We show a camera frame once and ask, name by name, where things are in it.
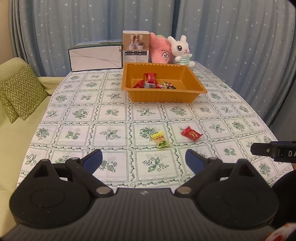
product box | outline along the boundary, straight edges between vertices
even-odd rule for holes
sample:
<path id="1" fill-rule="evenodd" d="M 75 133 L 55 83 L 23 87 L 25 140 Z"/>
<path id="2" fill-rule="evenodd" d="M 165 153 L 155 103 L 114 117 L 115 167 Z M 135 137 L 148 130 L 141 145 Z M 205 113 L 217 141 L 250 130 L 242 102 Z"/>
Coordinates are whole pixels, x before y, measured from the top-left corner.
<path id="1" fill-rule="evenodd" d="M 123 62 L 148 63 L 150 33 L 148 31 L 123 31 Z"/>
<path id="2" fill-rule="evenodd" d="M 83 42 L 68 52 L 73 72 L 122 68 L 122 40 Z"/>

plush toy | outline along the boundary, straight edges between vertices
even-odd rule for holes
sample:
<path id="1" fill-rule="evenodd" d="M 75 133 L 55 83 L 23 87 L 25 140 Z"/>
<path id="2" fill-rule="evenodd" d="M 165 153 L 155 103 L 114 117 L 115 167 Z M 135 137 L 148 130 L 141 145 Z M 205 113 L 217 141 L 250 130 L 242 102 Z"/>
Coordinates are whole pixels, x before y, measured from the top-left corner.
<path id="1" fill-rule="evenodd" d="M 192 54 L 190 53 L 186 39 L 185 35 L 181 36 L 180 41 L 176 41 L 172 36 L 168 37 L 168 41 L 172 47 L 172 54 L 176 56 L 175 64 L 187 65 L 192 68 L 195 65 L 195 62 L 189 60 L 192 57 Z"/>
<path id="2" fill-rule="evenodd" d="M 150 33 L 149 52 L 152 63 L 173 63 L 173 55 L 170 42 L 162 35 L 156 36 L 154 33 Z"/>

striped shirt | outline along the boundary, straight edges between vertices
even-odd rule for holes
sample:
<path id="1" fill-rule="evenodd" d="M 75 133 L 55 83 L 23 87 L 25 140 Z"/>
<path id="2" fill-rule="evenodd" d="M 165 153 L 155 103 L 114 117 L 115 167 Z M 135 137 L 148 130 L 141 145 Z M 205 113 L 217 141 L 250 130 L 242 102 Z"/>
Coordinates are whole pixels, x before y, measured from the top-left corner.
<path id="1" fill-rule="evenodd" d="M 181 56 L 181 60 L 178 64 L 189 65 L 189 56 Z"/>

orange plastic basket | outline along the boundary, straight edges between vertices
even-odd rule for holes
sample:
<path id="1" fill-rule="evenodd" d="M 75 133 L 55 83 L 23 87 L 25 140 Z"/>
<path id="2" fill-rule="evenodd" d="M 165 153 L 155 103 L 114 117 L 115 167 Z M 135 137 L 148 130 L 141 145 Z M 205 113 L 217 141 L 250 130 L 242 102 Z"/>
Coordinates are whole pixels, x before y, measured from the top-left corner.
<path id="1" fill-rule="evenodd" d="M 156 73 L 158 83 L 172 83 L 176 90 L 133 88 L 144 73 Z M 188 66 L 177 64 L 125 63 L 121 88 L 128 92 L 132 102 L 191 103 L 199 94 L 207 93 Z"/>

silver screw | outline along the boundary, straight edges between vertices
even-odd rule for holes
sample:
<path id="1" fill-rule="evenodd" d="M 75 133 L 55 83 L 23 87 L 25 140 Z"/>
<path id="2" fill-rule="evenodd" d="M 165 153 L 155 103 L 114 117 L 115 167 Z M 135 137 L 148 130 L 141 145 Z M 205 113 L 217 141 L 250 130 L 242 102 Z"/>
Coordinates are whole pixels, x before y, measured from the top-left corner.
<path id="1" fill-rule="evenodd" d="M 191 188 L 190 187 L 179 187 L 177 189 L 177 192 L 180 193 L 180 194 L 189 194 L 191 193 Z"/>
<path id="2" fill-rule="evenodd" d="M 99 194 L 108 194 L 111 192 L 111 189 L 109 187 L 99 187 L 96 189 L 96 192 Z"/>

